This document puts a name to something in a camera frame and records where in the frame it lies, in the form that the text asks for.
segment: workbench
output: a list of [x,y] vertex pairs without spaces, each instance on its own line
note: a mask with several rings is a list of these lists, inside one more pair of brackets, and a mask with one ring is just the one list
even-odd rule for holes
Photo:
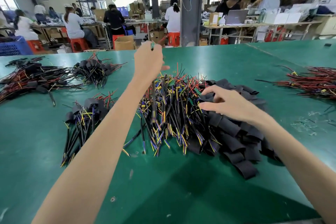
[[[98,53],[99,59],[125,63],[113,72],[103,89],[54,91],[56,107],[48,95],[29,93],[0,104],[0,214],[1,224],[30,223],[48,191],[65,168],[60,168],[66,141],[65,114],[73,102],[117,90],[119,97],[134,72],[135,51]],[[334,102],[296,95],[296,90],[258,82],[285,80],[288,66],[296,72],[304,66],[336,67],[336,40],[285,41],[240,45],[216,45],[163,49],[166,65],[173,71],[228,79],[244,84],[266,99],[269,113],[328,166],[336,170],[336,120]],[[73,66],[92,53],[50,54],[41,61],[54,66]],[[4,67],[18,56],[0,57],[0,77],[14,70]],[[140,128],[134,116],[127,141]],[[107,131],[113,140],[113,131]],[[113,179],[95,221],[96,224],[212,223],[265,224],[318,218],[287,169],[265,156],[256,164],[260,174],[245,181],[222,156],[187,152],[171,139],[153,157],[149,144],[142,154],[137,138],[121,153]]]
[[[309,22],[297,22],[297,23],[281,23],[281,24],[269,24],[269,23],[244,23],[244,24],[239,24],[239,25],[234,25],[234,24],[228,24],[228,25],[223,25],[223,26],[209,26],[209,25],[205,25],[204,27],[206,27],[207,29],[209,29],[209,43],[208,45],[210,45],[210,40],[212,36],[218,36],[218,43],[216,44],[221,44],[221,39],[223,37],[223,29],[224,28],[235,28],[237,29],[237,31],[239,31],[238,35],[229,35],[229,37],[236,37],[238,38],[237,43],[240,42],[240,39],[244,38],[244,39],[251,39],[251,42],[255,42],[256,40],[256,33],[257,33],[257,28],[258,27],[262,27],[262,26],[268,26],[272,28],[273,34],[272,34],[272,38],[271,41],[273,42],[273,39],[275,37],[276,34],[278,34],[278,39],[282,37],[282,35],[284,34],[288,34],[286,32],[283,32],[282,29],[278,30],[278,27],[285,27],[285,26],[291,26],[291,27],[295,27],[295,26],[305,26],[305,30],[303,33],[290,33],[291,35],[300,35],[301,36],[301,40],[305,38],[305,36],[307,35],[309,28],[311,25],[313,24],[321,24],[322,21],[309,21]],[[246,36],[246,35],[242,35],[242,31],[243,29],[246,28],[254,28],[253,31],[253,35],[252,36]],[[220,29],[219,34],[212,34],[212,29]]]

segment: green workbench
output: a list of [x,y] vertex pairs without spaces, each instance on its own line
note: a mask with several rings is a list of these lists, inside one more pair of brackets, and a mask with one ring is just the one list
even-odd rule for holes
[[[84,103],[99,92],[117,90],[118,97],[131,80],[134,51],[100,52],[100,59],[113,58],[123,67],[109,76],[104,89],[53,93],[29,93],[0,104],[0,214],[9,208],[1,224],[29,223],[64,168],[60,168],[66,139],[65,114],[77,100]],[[238,44],[167,48],[163,50],[169,73],[185,69],[190,75],[208,79],[227,78],[232,84],[248,85],[268,102],[270,114],[323,162],[336,170],[336,120],[331,102],[298,96],[295,90],[272,86],[255,79],[286,79],[284,65],[297,72],[304,66],[336,67],[336,40],[290,41],[281,43]],[[73,66],[91,53],[46,55],[43,64]],[[18,57],[0,57],[0,77],[13,68],[4,67]],[[140,128],[134,116],[129,140]],[[113,131],[107,131],[113,140]],[[97,224],[134,223],[274,223],[317,218],[287,169],[263,156],[260,174],[245,181],[221,156],[201,156],[187,152],[172,141],[159,157],[142,141],[129,147],[131,157],[121,153]]]

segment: laptop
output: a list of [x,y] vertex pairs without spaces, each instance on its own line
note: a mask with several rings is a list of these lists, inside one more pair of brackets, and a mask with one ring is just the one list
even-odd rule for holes
[[249,10],[230,10],[226,16],[225,24],[243,24]]

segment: black shirt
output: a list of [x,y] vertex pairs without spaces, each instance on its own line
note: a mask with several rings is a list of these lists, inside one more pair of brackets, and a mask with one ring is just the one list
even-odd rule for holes
[[223,3],[220,3],[216,10],[215,13],[223,13],[223,15],[227,15],[230,10],[240,10],[240,5],[236,3],[233,7],[229,8],[226,4],[227,0],[224,0]]
[[108,10],[105,12],[104,22],[109,22],[112,29],[118,29],[123,26],[125,19],[119,10]]
[[79,7],[77,7],[76,8],[76,14],[79,16],[79,17],[83,17],[83,12],[82,12],[82,10],[79,8]]

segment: hand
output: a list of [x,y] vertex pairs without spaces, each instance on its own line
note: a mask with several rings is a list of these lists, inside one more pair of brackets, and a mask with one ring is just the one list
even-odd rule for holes
[[200,103],[199,107],[206,111],[215,111],[226,115],[234,120],[245,121],[249,124],[255,123],[255,120],[261,119],[267,115],[253,103],[247,101],[235,90],[226,90],[216,85],[207,87],[202,92],[202,95],[214,92],[214,103]]
[[167,70],[169,66],[163,66],[162,46],[155,44],[151,50],[151,41],[146,41],[134,53],[133,80],[141,81],[148,87],[157,77],[160,70]]

